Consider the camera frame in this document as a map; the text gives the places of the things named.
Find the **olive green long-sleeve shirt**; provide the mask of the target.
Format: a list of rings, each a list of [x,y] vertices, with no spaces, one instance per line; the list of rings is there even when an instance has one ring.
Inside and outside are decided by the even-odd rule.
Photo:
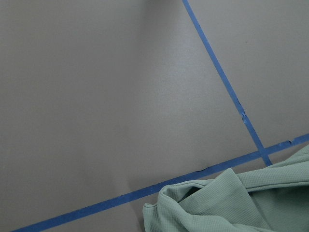
[[[167,185],[142,212],[147,232],[306,232],[309,149],[263,169]]]

